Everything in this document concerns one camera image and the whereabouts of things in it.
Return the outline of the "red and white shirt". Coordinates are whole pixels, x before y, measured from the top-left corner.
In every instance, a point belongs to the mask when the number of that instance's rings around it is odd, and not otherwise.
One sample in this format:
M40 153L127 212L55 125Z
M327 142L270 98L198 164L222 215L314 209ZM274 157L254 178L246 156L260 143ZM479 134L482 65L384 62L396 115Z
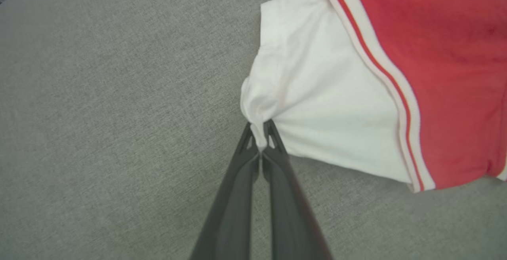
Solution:
M413 192L507 182L507 0L272 0L240 107L261 148Z

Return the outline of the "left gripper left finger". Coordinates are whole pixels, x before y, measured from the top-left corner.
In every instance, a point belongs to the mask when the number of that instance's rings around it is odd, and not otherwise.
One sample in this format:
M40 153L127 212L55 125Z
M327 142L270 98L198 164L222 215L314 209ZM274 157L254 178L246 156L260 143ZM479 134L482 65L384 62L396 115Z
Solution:
M189 260L250 260L260 152L247 123Z

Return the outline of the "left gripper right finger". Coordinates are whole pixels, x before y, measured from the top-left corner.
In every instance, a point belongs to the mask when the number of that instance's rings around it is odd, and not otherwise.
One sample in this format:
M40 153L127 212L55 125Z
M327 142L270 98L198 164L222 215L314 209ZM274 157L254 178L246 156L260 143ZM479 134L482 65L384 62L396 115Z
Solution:
M264 178L270 186L272 260L332 260L324 235L272 120L264 123Z

